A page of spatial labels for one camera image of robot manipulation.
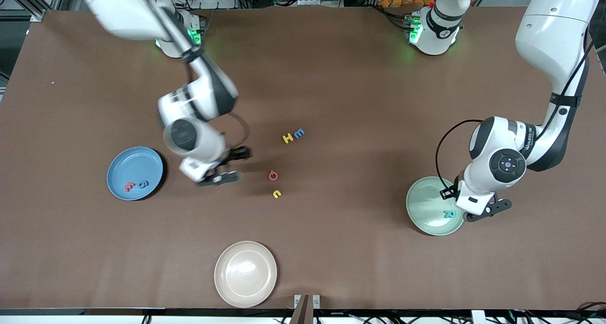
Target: metal frame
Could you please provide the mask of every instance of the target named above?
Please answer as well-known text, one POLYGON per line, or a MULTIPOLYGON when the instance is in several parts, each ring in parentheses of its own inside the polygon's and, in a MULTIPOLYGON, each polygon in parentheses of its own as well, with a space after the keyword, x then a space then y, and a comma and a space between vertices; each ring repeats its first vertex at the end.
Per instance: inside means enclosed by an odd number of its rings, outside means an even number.
POLYGON ((10 78, 10 76, 8 74, 5 74, 3 71, 0 70, 0 82, 4 82, 5 84, 8 84, 9 78, 10 78))
POLYGON ((30 22, 41 22, 44 18, 44 13, 48 9, 52 9, 45 0, 15 0, 25 10, 3 10, 0 13, 0 19, 3 20, 24 20, 30 22))

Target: green led light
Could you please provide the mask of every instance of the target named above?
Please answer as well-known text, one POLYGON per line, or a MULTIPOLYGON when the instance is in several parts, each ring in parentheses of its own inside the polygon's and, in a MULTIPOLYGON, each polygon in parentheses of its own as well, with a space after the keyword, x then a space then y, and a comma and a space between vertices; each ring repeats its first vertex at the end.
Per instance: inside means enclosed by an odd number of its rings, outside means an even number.
POLYGON ((195 43, 196 45, 199 45, 202 43, 202 37, 197 33, 196 30, 187 30, 187 34, 191 37, 191 39, 193 40, 193 43, 195 43))
POLYGON ((415 30, 411 31, 410 33, 410 41, 411 43, 416 44, 419 41, 419 37, 421 32, 423 31, 423 25, 419 24, 418 28, 416 28, 415 30))
POLYGON ((450 44, 455 43, 455 41, 456 41, 456 35, 457 35, 457 33, 459 32, 459 29, 461 29, 461 28, 458 28, 458 27, 457 27, 457 29, 454 31, 454 34, 453 34, 453 39, 452 39, 452 41, 450 41, 450 44))

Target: black circular button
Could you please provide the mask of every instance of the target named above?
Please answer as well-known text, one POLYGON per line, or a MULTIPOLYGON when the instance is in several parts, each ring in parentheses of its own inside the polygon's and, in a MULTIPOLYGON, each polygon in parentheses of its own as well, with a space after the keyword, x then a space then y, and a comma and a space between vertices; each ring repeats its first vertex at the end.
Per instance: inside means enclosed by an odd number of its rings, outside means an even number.
POLYGON ((526 171, 526 160, 518 151, 502 149, 490 158, 490 171, 499 182, 513 182, 526 171))

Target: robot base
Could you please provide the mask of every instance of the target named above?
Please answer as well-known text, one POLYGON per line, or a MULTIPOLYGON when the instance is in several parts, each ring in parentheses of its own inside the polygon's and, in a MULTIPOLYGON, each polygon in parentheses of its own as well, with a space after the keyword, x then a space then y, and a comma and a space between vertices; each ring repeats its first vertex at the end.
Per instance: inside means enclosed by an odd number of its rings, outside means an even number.
MULTIPOLYGON (((201 29, 200 16, 193 15, 189 11, 185 11, 185 10, 179 10, 178 13, 180 16, 179 19, 183 20, 183 25, 185 26, 185 28, 187 30, 198 31, 201 29)), ((179 50, 177 49, 175 44, 173 44, 171 42, 157 39, 156 45, 158 46, 158 48, 160 48, 162 50, 162 52, 164 52, 164 54, 166 54, 167 56, 169 56, 171 58, 180 58, 183 56, 183 53, 179 52, 179 50)))
POLYGON ((428 55, 440 55, 446 52, 448 48, 455 43, 456 35, 460 27, 450 34, 442 34, 444 38, 439 38, 427 25, 427 13, 431 10, 430 7, 423 7, 419 11, 413 13, 413 17, 420 19, 420 26, 416 30, 409 33, 409 42, 417 47, 420 51, 428 55))

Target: light green plate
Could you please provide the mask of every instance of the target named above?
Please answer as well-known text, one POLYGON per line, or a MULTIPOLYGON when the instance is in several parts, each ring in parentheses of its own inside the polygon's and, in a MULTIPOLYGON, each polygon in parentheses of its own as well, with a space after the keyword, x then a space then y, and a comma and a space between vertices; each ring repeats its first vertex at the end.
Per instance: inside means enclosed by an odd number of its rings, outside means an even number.
MULTIPOLYGON (((451 182, 444 180, 447 186, 451 182)), ((463 225, 463 210, 455 206, 455 199, 442 199, 444 185, 439 177, 424 177, 410 187, 406 195, 406 209, 410 219, 422 231, 431 235, 448 235, 463 225)))

